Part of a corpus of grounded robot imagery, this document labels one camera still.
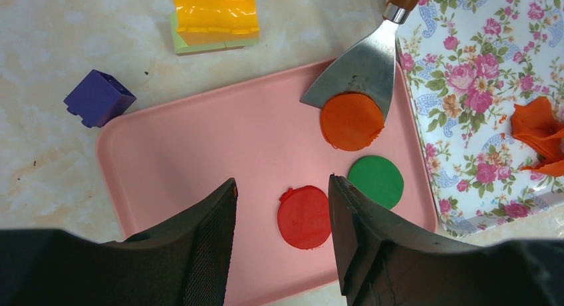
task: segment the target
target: plastic toy block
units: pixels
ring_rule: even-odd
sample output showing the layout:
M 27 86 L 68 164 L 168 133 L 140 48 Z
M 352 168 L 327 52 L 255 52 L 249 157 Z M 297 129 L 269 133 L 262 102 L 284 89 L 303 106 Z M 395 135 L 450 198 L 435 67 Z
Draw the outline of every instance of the plastic toy block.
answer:
M 225 43 L 210 43 L 206 45 L 187 45 L 186 42 L 176 32 L 178 26 L 178 16 L 173 12 L 169 16 L 170 30 L 172 32 L 172 42 L 174 44 L 174 52 L 177 55 L 188 55 L 193 53 L 213 52 L 225 50 Z
M 101 128 L 111 119 L 122 115 L 137 98 L 116 78 L 92 70 L 65 98 L 67 111 L 79 115 L 82 124 Z
M 259 38 L 255 0 L 172 0 L 176 32 L 189 45 Z

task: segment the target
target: marble countertop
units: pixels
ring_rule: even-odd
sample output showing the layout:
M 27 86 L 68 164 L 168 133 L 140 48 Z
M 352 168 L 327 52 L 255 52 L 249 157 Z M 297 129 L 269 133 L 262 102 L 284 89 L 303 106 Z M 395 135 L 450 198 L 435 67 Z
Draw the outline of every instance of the marble countertop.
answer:
M 0 228 L 123 239 L 94 155 L 99 129 L 85 128 L 63 104 L 91 69 L 138 97 L 132 112 L 339 55 L 376 27 L 382 4 L 257 0 L 260 44 L 177 57 L 172 0 L 0 0 Z M 564 238 L 564 207 L 462 240 L 490 245 L 517 237 Z M 332 284 L 279 304 L 345 301 Z

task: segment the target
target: flower pattern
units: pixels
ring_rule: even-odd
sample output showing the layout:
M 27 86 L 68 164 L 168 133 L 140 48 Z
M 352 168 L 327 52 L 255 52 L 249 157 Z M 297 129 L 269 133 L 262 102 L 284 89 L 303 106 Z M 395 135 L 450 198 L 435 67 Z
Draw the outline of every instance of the flower pattern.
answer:
M 564 178 L 520 170 L 539 159 L 509 121 L 538 96 L 564 120 L 562 0 L 420 0 L 417 11 L 398 32 L 400 57 L 447 232 L 563 203 Z

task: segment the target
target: clay circle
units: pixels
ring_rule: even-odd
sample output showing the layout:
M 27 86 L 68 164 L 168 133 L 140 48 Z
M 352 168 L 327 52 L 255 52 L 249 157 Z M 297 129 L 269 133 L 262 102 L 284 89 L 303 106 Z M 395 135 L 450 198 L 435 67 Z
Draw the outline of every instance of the clay circle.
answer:
M 331 234 L 327 195 L 314 186 L 290 188 L 280 197 L 278 228 L 293 247 L 313 249 L 323 245 Z
M 370 146 L 384 128 L 384 115 L 367 95 L 348 91 L 321 109 L 321 132 L 334 148 L 358 151 Z
M 349 171 L 349 181 L 372 201 L 391 210 L 402 198 L 404 178 L 400 170 L 382 156 L 365 156 Z

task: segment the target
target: purple plastic block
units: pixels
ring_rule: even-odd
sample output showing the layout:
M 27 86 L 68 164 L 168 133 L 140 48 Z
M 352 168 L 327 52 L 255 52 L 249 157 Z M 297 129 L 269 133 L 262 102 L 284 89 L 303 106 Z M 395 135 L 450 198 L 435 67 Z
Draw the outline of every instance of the purple plastic block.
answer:
M 82 124 L 101 128 L 122 115 L 137 98 L 116 78 L 92 70 L 65 98 L 67 111 L 79 115 Z

